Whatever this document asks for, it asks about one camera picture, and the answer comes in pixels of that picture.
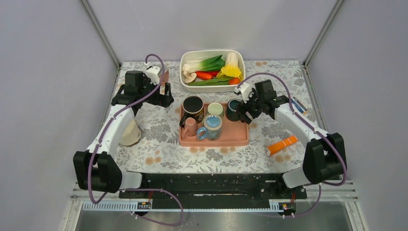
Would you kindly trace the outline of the large pink mug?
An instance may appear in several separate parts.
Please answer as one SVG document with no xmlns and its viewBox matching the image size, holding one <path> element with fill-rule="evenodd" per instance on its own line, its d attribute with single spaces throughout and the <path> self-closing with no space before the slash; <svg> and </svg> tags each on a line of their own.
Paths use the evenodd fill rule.
<svg viewBox="0 0 408 231">
<path fill-rule="evenodd" d="M 164 65 L 156 65 L 158 67 L 161 68 L 161 73 L 159 74 L 160 76 L 160 81 L 161 81 L 161 85 L 165 85 L 168 80 L 169 80 L 169 70 L 166 64 Z"/>
</svg>

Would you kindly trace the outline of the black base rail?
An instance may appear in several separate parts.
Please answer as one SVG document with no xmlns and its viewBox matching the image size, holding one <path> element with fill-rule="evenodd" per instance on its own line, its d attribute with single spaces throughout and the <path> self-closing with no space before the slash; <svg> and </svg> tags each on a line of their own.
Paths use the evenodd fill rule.
<svg viewBox="0 0 408 231">
<path fill-rule="evenodd" d="M 119 193 L 121 199 L 146 199 L 153 209 L 267 209 L 269 201 L 289 202 L 307 198 L 298 186 L 283 189 L 279 174 L 165 174 L 144 173 L 141 191 Z"/>
</svg>

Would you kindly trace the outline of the light green mug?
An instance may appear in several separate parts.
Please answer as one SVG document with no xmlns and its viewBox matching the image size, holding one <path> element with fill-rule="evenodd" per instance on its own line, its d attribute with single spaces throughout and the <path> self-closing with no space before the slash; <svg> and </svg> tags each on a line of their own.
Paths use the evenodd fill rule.
<svg viewBox="0 0 408 231">
<path fill-rule="evenodd" d="M 210 103 L 207 107 L 207 114 L 208 115 L 217 115 L 221 119 L 224 118 L 224 106 L 220 103 Z"/>
</svg>

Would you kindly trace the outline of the pink rectangular tray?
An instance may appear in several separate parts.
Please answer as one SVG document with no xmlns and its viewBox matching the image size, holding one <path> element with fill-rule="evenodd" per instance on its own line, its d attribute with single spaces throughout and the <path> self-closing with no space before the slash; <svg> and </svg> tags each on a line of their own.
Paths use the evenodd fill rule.
<svg viewBox="0 0 408 231">
<path fill-rule="evenodd" d="M 183 137 L 183 128 L 179 127 L 179 144 L 183 147 L 232 147 L 249 144 L 249 126 L 240 121 L 230 121 L 226 117 L 227 103 L 220 103 L 224 108 L 221 137 L 216 141 L 199 140 L 196 135 Z"/>
</svg>

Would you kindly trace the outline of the mushroom toy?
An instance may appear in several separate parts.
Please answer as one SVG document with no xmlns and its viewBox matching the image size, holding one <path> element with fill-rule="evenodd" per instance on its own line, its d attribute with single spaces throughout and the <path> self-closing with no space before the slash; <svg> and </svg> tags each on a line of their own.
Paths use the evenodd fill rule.
<svg viewBox="0 0 408 231">
<path fill-rule="evenodd" d="M 196 75 L 195 72 L 192 72 L 192 73 L 183 72 L 183 75 L 184 75 L 184 77 L 185 77 L 185 78 L 184 78 L 185 84 L 192 83 L 192 82 L 194 82 L 194 81 L 196 80 L 196 78 L 197 78 L 197 75 Z"/>
</svg>

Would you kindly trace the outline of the blue patterned mug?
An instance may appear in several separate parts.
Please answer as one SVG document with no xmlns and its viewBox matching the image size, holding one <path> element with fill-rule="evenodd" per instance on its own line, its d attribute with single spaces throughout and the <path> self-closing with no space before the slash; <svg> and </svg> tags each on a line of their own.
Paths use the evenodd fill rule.
<svg viewBox="0 0 408 231">
<path fill-rule="evenodd" d="M 202 127 L 196 131 L 197 139 L 216 141 L 220 139 L 222 133 L 223 120 L 218 115 L 206 115 L 203 119 Z"/>
</svg>

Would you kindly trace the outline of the green bok choy toy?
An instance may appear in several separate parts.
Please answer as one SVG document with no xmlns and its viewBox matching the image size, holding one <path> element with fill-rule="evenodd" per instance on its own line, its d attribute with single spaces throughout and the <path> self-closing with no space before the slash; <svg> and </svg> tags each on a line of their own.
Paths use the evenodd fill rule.
<svg viewBox="0 0 408 231">
<path fill-rule="evenodd" d="M 225 65 L 222 55 L 214 56 L 204 60 L 190 60 L 187 61 L 183 66 L 183 72 L 193 73 L 193 72 L 212 72 L 220 71 Z"/>
</svg>

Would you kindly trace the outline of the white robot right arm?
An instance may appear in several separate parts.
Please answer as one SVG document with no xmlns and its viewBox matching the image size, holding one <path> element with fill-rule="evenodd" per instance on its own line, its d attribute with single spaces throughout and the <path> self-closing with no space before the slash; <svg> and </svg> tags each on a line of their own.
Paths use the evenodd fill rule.
<svg viewBox="0 0 408 231">
<path fill-rule="evenodd" d="M 301 167 L 283 173 L 276 185 L 276 192 L 282 198 L 288 198 L 295 187 L 307 184 L 319 184 L 346 173 L 344 140 L 338 133 L 327 131 L 312 124 L 303 114 L 293 108 L 287 96 L 278 96 L 270 80 L 250 87 L 239 84 L 235 94 L 242 96 L 236 110 L 240 120 L 250 124 L 253 119 L 264 113 L 284 125 L 305 147 Z"/>
</svg>

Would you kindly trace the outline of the black mug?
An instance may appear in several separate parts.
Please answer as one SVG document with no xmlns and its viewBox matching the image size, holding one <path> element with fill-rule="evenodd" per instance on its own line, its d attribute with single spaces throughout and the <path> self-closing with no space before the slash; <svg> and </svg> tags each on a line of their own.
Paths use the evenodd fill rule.
<svg viewBox="0 0 408 231">
<path fill-rule="evenodd" d="M 183 115 L 179 125 L 183 128 L 188 118 L 193 118 L 200 124 L 204 118 L 204 102 L 198 96 L 189 96 L 182 103 Z"/>
</svg>

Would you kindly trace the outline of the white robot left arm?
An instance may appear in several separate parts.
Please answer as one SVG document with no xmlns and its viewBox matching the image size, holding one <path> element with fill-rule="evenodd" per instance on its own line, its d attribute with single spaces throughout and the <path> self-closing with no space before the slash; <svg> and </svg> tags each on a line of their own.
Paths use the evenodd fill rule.
<svg viewBox="0 0 408 231">
<path fill-rule="evenodd" d="M 121 170 L 113 156 L 126 128 L 144 103 L 167 108 L 174 101 L 169 83 L 165 84 L 165 92 L 160 92 L 162 73 L 157 66 L 125 73 L 125 83 L 113 97 L 108 118 L 97 137 L 85 151 L 74 154 L 80 189 L 104 193 L 130 189 L 138 198 L 149 193 L 149 185 L 142 180 L 142 174 Z"/>
</svg>

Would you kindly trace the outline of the orange white marker box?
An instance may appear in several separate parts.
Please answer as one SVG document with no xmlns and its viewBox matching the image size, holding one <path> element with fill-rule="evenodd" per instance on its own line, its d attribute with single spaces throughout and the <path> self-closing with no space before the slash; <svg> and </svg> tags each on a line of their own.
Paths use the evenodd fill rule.
<svg viewBox="0 0 408 231">
<path fill-rule="evenodd" d="M 298 142 L 298 139 L 292 135 L 286 139 L 283 139 L 275 144 L 268 146 L 269 156 L 273 156 L 274 154 L 282 151 L 288 146 L 291 146 Z"/>
</svg>

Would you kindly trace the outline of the small pink mug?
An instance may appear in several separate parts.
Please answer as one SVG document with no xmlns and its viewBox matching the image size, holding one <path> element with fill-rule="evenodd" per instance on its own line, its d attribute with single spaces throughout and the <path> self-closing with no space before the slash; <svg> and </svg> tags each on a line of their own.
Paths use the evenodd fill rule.
<svg viewBox="0 0 408 231">
<path fill-rule="evenodd" d="M 192 117 L 186 119 L 184 127 L 181 129 L 181 137 L 193 137 L 196 135 L 198 129 L 198 124 L 196 120 Z"/>
</svg>

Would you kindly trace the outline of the dark teal mug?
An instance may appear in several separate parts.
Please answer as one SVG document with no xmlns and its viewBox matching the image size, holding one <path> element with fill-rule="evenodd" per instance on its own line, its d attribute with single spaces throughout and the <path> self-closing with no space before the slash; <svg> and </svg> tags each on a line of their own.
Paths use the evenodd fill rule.
<svg viewBox="0 0 408 231">
<path fill-rule="evenodd" d="M 227 103 L 226 107 L 226 117 L 229 121 L 236 122 L 240 120 L 240 116 L 237 111 L 237 106 L 240 104 L 241 100 L 231 99 Z"/>
</svg>

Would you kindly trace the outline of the yellow napa cabbage toy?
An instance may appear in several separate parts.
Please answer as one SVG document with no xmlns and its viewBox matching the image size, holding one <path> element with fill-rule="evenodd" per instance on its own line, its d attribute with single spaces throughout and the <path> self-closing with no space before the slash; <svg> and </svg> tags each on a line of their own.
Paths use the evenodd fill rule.
<svg viewBox="0 0 408 231">
<path fill-rule="evenodd" d="M 221 68 L 220 72 L 216 76 L 217 78 L 235 77 L 239 81 L 243 80 L 242 72 L 239 68 L 239 56 L 235 52 L 227 54 L 225 59 L 225 65 Z"/>
</svg>

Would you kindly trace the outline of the white rectangular basin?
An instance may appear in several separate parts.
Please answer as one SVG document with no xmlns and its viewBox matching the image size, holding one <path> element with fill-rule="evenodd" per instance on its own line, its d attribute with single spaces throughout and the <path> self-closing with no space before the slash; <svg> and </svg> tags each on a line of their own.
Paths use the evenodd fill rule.
<svg viewBox="0 0 408 231">
<path fill-rule="evenodd" d="M 246 78 L 246 70 L 244 65 L 244 60 L 242 55 L 235 50 L 198 50 L 198 51 L 188 51 L 184 53 L 180 60 L 180 68 L 179 68 L 179 79 L 181 85 L 190 92 L 195 93 L 218 93 L 218 92 L 229 92 L 234 91 L 236 85 L 217 85 L 217 86 L 189 86 L 185 83 L 185 76 L 183 74 L 182 66 L 191 60 L 199 60 L 199 59 L 206 59 L 211 58 L 214 56 L 222 55 L 222 59 L 225 60 L 227 55 L 232 52 L 238 56 L 238 67 L 242 72 L 242 77 Z"/>
</svg>

